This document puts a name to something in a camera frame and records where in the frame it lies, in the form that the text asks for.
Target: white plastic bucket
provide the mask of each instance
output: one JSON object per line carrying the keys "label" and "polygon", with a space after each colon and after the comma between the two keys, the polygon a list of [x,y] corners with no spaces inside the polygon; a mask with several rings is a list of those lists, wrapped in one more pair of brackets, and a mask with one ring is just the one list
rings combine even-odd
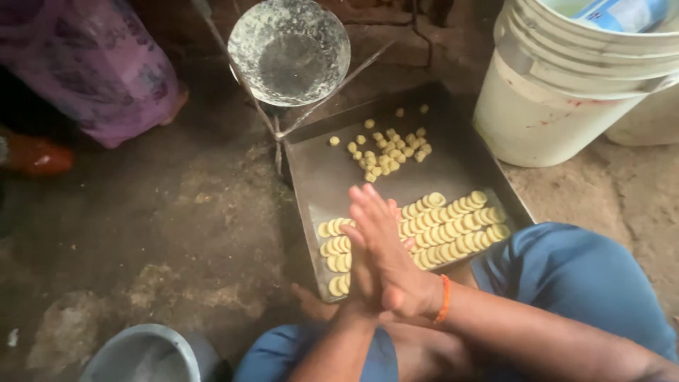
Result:
{"label": "white plastic bucket", "polygon": [[475,126],[517,166],[572,158],[650,93],[679,82],[678,32],[595,29],[539,0],[507,0],[495,42]]}

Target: person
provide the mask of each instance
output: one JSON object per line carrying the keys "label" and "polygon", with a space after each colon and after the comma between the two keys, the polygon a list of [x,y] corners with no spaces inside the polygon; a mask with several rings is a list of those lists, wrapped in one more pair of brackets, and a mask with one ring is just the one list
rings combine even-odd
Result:
{"label": "person", "polygon": [[631,254],[567,224],[515,233],[453,280],[421,271],[396,203],[352,187],[339,308],[293,286],[326,324],[262,335],[234,381],[679,381],[676,335]]}
{"label": "person", "polygon": [[188,100],[125,0],[0,0],[0,64],[109,149]]}

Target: dirty floor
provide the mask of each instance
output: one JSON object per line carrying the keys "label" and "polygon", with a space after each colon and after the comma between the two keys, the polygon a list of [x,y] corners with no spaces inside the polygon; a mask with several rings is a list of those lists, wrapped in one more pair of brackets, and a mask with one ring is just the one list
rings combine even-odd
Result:
{"label": "dirty floor", "polygon": [[[223,63],[181,72],[192,94],[174,124],[116,150],[83,145],[62,177],[5,181],[0,335],[19,339],[0,345],[3,381],[74,381],[106,338],[147,322],[205,333],[234,363],[263,331],[303,319],[289,285],[311,285],[311,268],[274,144]],[[429,80],[375,67],[314,118]],[[506,170],[537,220],[633,250],[679,315],[679,147],[600,139],[557,167]]]}

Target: baking tray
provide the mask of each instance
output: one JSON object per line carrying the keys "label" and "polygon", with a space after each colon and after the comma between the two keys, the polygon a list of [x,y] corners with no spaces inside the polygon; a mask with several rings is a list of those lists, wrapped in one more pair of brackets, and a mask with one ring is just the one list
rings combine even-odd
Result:
{"label": "baking tray", "polygon": [[[429,105],[427,114],[419,112],[422,104]],[[395,116],[399,107],[405,109],[402,118]],[[443,85],[427,84],[353,107],[303,126],[286,137],[285,154],[318,292],[323,301],[341,299],[332,296],[327,289],[332,277],[341,273],[330,271],[325,258],[320,255],[319,247],[328,239],[320,238],[316,229],[320,223],[334,218],[348,218],[349,187],[365,183],[364,170],[346,149],[347,144],[355,141],[359,134],[367,139],[359,150],[372,150],[379,156],[373,133],[384,134],[387,128],[393,128],[404,139],[419,127],[427,130],[426,138],[432,145],[432,154],[422,163],[408,158],[398,171],[380,176],[374,183],[382,197],[395,199],[400,207],[434,191],[442,193],[450,203],[473,190],[482,190],[488,195],[486,207],[502,207],[505,210],[508,216],[505,224],[511,232],[534,224],[497,159],[471,123],[456,110],[454,97]],[[375,128],[363,126],[368,118],[375,120]],[[339,137],[338,146],[328,144],[332,136]],[[442,264],[433,271],[445,272],[455,263]]]}

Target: purple floral cloth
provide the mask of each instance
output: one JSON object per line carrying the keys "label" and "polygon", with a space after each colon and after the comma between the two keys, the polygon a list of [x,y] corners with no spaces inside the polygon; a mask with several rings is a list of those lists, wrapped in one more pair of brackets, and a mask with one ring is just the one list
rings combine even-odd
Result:
{"label": "purple floral cloth", "polygon": [[0,0],[0,63],[107,148],[177,100],[170,61],[125,0]]}

